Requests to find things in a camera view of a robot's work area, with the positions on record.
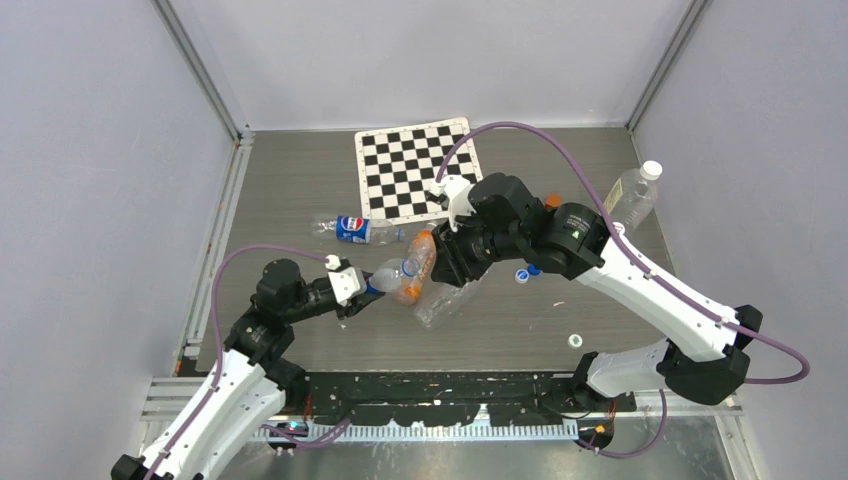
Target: clear plastic bottle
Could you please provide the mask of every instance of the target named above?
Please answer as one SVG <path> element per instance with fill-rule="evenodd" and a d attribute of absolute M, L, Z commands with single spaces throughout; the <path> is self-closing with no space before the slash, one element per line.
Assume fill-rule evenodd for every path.
<path fill-rule="evenodd" d="M 618 177 L 604 207 L 614 222 L 633 231 L 651 213 L 657 203 L 657 179 L 662 175 L 662 165 L 648 160 L 641 168 L 628 170 Z"/>
<path fill-rule="evenodd" d="M 436 263 L 436 242 L 433 240 L 432 230 L 436 228 L 436 222 L 429 222 L 424 230 L 412 239 L 409 244 L 407 255 L 415 259 L 421 268 L 412 278 L 405 278 L 401 288 L 397 289 L 392 297 L 404 305 L 414 305 L 421 297 L 421 289 L 424 282 L 430 277 L 433 264 Z"/>
<path fill-rule="evenodd" d="M 315 215 L 312 221 L 312 235 L 337 238 L 342 242 L 388 245 L 403 241 L 404 232 L 388 220 L 321 213 Z"/>
<path fill-rule="evenodd" d="M 483 274 L 480 280 L 466 283 L 462 288 L 443 283 L 415 307 L 412 315 L 418 319 L 424 330 L 433 330 L 477 294 L 484 278 L 486 274 Z"/>
<path fill-rule="evenodd" d="M 420 265 L 414 258 L 386 260 L 368 278 L 369 291 L 392 293 L 399 289 L 405 279 L 411 279 L 418 273 Z"/>

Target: black and white checkerboard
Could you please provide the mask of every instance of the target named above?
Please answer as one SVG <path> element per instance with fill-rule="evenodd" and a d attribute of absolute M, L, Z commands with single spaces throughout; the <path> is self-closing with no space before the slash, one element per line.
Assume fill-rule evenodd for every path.
<path fill-rule="evenodd" d="M 468 120 L 370 130 L 356 134 L 362 216 L 394 224 L 447 218 L 447 211 L 428 202 L 424 192 L 436 178 L 444 156 L 466 135 Z M 471 183 L 483 178 L 473 140 L 457 151 L 447 175 L 462 175 Z"/>

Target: pepsi label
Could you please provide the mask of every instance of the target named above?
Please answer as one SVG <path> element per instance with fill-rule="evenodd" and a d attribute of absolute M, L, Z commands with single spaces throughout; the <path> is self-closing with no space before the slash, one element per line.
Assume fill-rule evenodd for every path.
<path fill-rule="evenodd" d="M 343 242 L 368 243 L 368 222 L 359 217 L 339 215 L 336 219 L 336 238 Z"/>

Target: gray wood tabletop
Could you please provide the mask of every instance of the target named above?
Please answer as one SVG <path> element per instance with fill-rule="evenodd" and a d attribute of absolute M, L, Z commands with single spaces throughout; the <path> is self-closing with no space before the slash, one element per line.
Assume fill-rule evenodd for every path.
<path fill-rule="evenodd" d="M 571 151 L 603 198 L 618 176 L 638 166 L 622 128 L 549 130 Z M 227 251 L 251 243 L 278 243 L 348 257 L 373 270 L 401 257 L 407 245 L 384 247 L 317 240 L 310 233 L 315 213 L 360 214 L 354 132 L 260 132 L 230 233 Z M 514 130 L 475 139 L 483 174 L 521 178 L 537 196 L 552 192 L 563 201 L 592 206 L 568 164 L 546 142 Z M 407 225 L 410 234 L 423 224 Z M 631 241 L 663 268 L 671 269 L 656 218 L 651 214 Z M 278 252 L 248 252 L 232 262 L 221 282 L 222 337 L 248 307 L 262 268 Z M 325 275 L 323 266 L 294 258 L 303 277 Z M 495 264 L 478 294 L 456 315 L 425 331 L 410 307 L 383 299 L 342 328 L 333 314 L 294 326 L 286 358 L 307 370 L 511 370 L 566 369 L 593 350 L 619 352 L 648 345 L 662 335 L 615 300 L 561 277 L 543 275 L 519 285 L 521 261 Z M 424 296 L 437 285 L 425 285 Z M 209 323 L 197 368 L 215 359 Z M 569 348 L 577 333 L 583 347 Z"/>

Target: white wall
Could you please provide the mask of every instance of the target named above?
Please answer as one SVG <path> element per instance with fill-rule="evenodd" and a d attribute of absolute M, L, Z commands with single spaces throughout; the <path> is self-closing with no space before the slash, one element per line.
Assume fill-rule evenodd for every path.
<path fill-rule="evenodd" d="M 148 1 L 0 7 L 0 477 L 108 478 L 232 152 Z"/>
<path fill-rule="evenodd" d="M 742 395 L 775 479 L 845 478 L 848 5 L 713 2 L 637 130 L 676 271 L 765 313 L 802 383 Z M 751 374 L 797 371 L 750 347 Z"/>
<path fill-rule="evenodd" d="M 259 130 L 623 124 L 688 3 L 175 1 Z"/>

